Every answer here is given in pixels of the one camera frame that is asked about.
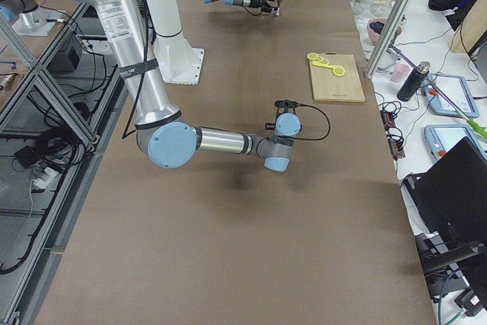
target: aluminum rail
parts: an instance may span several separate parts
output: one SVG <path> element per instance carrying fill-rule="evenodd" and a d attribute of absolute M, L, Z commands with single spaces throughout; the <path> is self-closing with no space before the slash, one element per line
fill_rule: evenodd
<path fill-rule="evenodd" d="M 390 12 L 389 17 L 387 18 L 387 23 L 382 30 L 379 41 L 374 47 L 374 51 L 372 51 L 371 57 L 365 66 L 364 74 L 366 78 L 372 78 L 372 75 L 375 73 L 379 65 L 379 61 L 389 47 L 410 1 L 411 0 L 396 1 L 393 10 Z"/>

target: pink bowl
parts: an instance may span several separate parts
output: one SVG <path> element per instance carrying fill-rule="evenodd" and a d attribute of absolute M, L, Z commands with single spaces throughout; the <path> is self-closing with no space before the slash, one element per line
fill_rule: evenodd
<path fill-rule="evenodd" d="M 377 41 L 379 40 L 379 37 L 380 37 L 380 34 L 376 33 L 371 28 L 371 23 L 374 23 L 374 22 L 382 22 L 385 24 L 387 22 L 387 18 L 374 18 L 374 19 L 369 20 L 369 22 L 367 24 L 367 33 L 368 33 L 368 38 L 372 41 L 373 44 L 377 43 Z M 401 27 L 398 27 L 397 31 L 396 31 L 396 37 L 398 37 L 402 32 L 403 32 L 403 29 Z"/>

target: black water bottle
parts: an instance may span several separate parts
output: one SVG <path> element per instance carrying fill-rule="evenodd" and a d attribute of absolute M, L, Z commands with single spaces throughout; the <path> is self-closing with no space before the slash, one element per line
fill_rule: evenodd
<path fill-rule="evenodd" d="M 423 80 L 428 76 L 430 67 L 431 65 L 429 62 L 421 61 L 419 65 L 412 70 L 406 81 L 404 81 L 403 86 L 397 92 L 397 99 L 402 102 L 410 100 L 418 88 L 421 87 Z"/>

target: power strip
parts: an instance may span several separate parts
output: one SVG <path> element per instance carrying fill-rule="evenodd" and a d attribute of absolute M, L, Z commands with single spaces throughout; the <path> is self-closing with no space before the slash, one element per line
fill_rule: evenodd
<path fill-rule="evenodd" d="M 36 192 L 43 192 L 58 175 L 59 173 L 57 171 L 50 167 L 46 167 L 40 177 L 32 179 L 33 190 Z"/>

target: brown table surface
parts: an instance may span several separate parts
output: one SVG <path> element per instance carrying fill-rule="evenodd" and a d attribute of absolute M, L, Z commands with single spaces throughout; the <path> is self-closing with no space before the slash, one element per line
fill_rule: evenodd
<path fill-rule="evenodd" d="M 178 0 L 204 46 L 199 85 L 170 86 L 191 124 L 265 134 L 274 100 L 313 103 L 306 53 L 364 58 L 348 0 L 284 0 L 282 16 Z M 372 85 L 314 104 L 333 127 L 286 173 L 197 152 L 163 170 L 118 126 L 36 324 L 434 324 Z M 298 110 L 302 136 L 325 129 Z"/>

